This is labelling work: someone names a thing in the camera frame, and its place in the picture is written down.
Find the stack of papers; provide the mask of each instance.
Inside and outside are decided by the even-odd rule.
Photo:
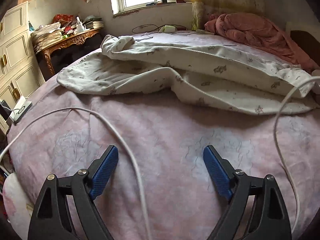
[[[83,24],[85,25],[86,29],[97,29],[104,26],[102,18],[95,17],[93,15],[84,19]]]
[[[31,34],[31,40],[36,54],[44,48],[49,47],[58,41],[62,41],[60,22],[36,29]]]

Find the cabinet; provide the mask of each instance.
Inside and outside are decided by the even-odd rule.
[[[20,95],[29,97],[44,82],[30,39],[25,2],[7,11],[0,22],[0,99],[13,109]],[[8,128],[0,116],[0,130],[6,133]]]

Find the carved wooden desk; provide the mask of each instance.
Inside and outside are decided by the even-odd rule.
[[[54,71],[54,68],[52,66],[52,63],[51,63],[50,55],[52,52],[54,52],[57,49],[67,48],[73,44],[83,45],[87,38],[91,38],[94,35],[96,35],[97,33],[99,33],[100,29],[102,29],[102,28],[92,29],[92,30],[88,30],[88,31],[73,35],[71,37],[63,39],[62,41],[59,41],[59,42],[41,50],[41,52],[39,52],[39,54],[43,55],[43,57],[46,61],[46,65],[47,65],[46,66],[47,69],[43,69],[43,67],[40,66],[40,69],[41,69],[41,72],[44,76],[44,79],[47,81],[50,77],[52,77],[56,74]]]

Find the blue gripper pad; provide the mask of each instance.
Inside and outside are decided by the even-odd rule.
[[[208,146],[203,151],[203,160],[211,179],[217,187],[219,195],[229,201],[233,195],[230,189],[230,179]]]
[[[92,177],[92,187],[89,192],[89,196],[92,200],[95,200],[97,196],[102,194],[112,172],[117,166],[118,158],[118,149],[117,147],[113,146],[107,157],[104,159]]]

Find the white blanket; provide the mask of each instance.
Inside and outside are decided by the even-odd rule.
[[[101,49],[101,53],[64,68],[57,82],[73,92],[96,95],[171,88],[185,103],[247,114],[274,114],[284,95],[310,78],[299,65],[263,60],[225,45],[189,46],[107,35]],[[298,90],[284,113],[303,113],[318,107],[307,96],[312,86]]]

